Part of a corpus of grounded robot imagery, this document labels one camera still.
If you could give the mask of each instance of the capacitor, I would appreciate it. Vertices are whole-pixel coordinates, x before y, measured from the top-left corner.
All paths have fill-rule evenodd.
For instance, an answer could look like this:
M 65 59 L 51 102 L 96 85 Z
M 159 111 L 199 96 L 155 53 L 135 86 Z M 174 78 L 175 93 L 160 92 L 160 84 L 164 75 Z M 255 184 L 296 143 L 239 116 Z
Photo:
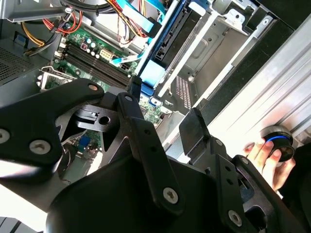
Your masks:
M 86 43 L 88 43 L 88 44 L 92 43 L 91 38 L 87 38 L 87 39 L 86 39 Z

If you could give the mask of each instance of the gray metal sheet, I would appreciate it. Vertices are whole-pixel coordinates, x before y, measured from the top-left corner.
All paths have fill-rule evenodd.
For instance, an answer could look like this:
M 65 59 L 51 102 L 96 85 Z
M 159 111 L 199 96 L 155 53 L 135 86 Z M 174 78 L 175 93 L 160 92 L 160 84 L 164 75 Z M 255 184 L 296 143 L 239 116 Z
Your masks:
M 311 125 L 310 30 L 309 17 L 208 126 L 230 155 L 267 126 L 284 125 L 296 137 Z

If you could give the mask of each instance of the gray metal frame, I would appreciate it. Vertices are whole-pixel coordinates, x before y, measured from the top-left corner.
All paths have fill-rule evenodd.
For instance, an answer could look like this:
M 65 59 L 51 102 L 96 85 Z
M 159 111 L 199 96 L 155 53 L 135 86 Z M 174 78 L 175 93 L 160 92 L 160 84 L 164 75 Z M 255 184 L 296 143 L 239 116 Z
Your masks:
M 50 7 L 53 2 L 53 0 L 0 0 L 0 18 L 19 22 L 64 16 L 65 8 Z

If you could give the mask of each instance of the screw hole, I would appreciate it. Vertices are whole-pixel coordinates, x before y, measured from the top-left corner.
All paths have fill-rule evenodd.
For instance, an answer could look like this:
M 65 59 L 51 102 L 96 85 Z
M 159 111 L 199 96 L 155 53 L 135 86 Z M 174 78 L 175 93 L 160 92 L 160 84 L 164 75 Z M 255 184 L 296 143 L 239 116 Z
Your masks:
M 229 183 L 229 185 L 233 185 L 233 182 L 232 182 L 232 180 L 230 180 L 230 179 L 227 179 L 227 182 Z
M 110 122 L 110 118 L 107 116 L 103 116 L 102 118 L 99 119 L 99 123 L 101 125 L 106 125 Z
M 151 132 L 149 130 L 144 130 L 145 134 L 150 135 Z
M 98 87 L 93 85 L 93 84 L 89 84 L 88 87 L 89 87 L 89 89 L 91 89 L 93 91 L 97 91 L 98 90 Z

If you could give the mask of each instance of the black knob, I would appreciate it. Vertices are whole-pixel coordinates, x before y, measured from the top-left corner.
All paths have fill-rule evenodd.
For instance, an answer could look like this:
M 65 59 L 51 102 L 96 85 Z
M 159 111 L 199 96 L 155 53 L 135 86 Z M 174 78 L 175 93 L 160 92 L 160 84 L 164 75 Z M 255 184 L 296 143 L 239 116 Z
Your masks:
M 269 156 L 279 149 L 282 153 L 280 162 L 287 161 L 293 157 L 295 153 L 295 149 L 292 147 L 293 137 L 288 129 L 283 126 L 269 126 L 263 129 L 260 134 L 266 142 L 273 141 L 274 146 Z

